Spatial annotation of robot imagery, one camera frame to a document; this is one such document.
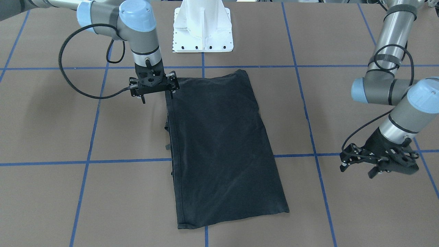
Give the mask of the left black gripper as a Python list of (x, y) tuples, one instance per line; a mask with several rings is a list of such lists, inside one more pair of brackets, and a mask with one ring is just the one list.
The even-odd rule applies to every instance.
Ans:
[(368, 172), (370, 179), (382, 172), (412, 175), (419, 170), (416, 161), (419, 153), (412, 150), (411, 142), (412, 139), (406, 137), (401, 144), (393, 143), (376, 129), (363, 146), (351, 143), (343, 148), (339, 155), (340, 171), (345, 172), (352, 164), (369, 163), (375, 165)]

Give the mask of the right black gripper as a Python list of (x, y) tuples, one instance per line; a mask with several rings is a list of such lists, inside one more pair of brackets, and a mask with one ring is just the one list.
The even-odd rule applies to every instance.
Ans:
[(165, 74), (162, 63), (156, 65), (140, 66), (135, 64), (137, 78), (130, 77), (129, 88), (132, 97), (139, 97), (145, 104), (145, 94), (161, 91), (173, 93), (180, 89), (178, 78), (175, 71)]

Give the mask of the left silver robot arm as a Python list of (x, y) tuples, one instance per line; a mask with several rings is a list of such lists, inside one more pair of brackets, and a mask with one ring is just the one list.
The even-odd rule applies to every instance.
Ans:
[(386, 0), (383, 26), (364, 77), (353, 81), (351, 97), (360, 103), (391, 105), (383, 123), (363, 146), (342, 144), (345, 172), (352, 164), (368, 163), (374, 178), (383, 172), (412, 175), (419, 170), (419, 153), (411, 142), (438, 116), (438, 77), (414, 79), (414, 61), (406, 44), (423, 0)]

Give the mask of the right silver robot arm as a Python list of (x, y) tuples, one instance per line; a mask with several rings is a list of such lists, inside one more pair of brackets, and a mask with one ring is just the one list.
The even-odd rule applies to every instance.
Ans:
[[(68, 85), (89, 98), (107, 99), (125, 91), (139, 97), (145, 103), (145, 94), (169, 91), (173, 94), (180, 89), (174, 71), (165, 73), (160, 51), (156, 19), (148, 0), (2, 0), (1, 20), (19, 15), (36, 8), (64, 8), (74, 10), (80, 28), (63, 42), (58, 66)], [(68, 42), (82, 31), (111, 37), (111, 49), (116, 40), (122, 41), (123, 53), (129, 44), (134, 59), (136, 77), (130, 77), (129, 85), (108, 96), (94, 96), (78, 89), (67, 77), (62, 64), (64, 49)]]

